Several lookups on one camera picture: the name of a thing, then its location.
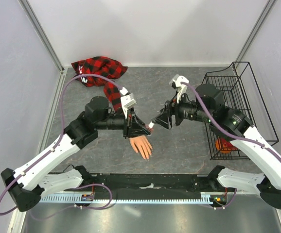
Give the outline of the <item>red nail polish bottle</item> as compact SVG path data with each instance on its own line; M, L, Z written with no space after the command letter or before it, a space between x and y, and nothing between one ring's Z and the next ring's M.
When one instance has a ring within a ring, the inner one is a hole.
M145 125L145 127L150 133L152 133L154 131L153 128L150 128L148 125Z

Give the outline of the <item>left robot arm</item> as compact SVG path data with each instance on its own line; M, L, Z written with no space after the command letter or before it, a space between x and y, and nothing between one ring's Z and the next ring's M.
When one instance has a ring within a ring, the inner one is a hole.
M36 206L43 197L68 189L90 189L92 176L83 167L69 172L50 174L50 171L71 155L97 139L98 130L121 130L125 138L150 135L149 128L135 114L132 95L123 97L127 110L122 114L110 112L108 99L93 97L85 110L65 127L58 138L44 151L23 166L6 168L1 178L16 208L26 212Z

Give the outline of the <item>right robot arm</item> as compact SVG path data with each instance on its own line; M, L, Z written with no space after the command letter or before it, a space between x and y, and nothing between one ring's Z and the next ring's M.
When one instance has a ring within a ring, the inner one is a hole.
M165 102L149 127L158 124L170 129L172 117L175 117L177 126L185 119L208 124L213 133L244 153L261 171L253 174L216 166L211 171L213 176L207 180L208 187L213 191L223 187L247 191L281 209L281 156L241 110L225 105L221 90L212 84L202 84L192 89L195 100L189 101L185 93L189 87L187 82L176 85L175 97Z

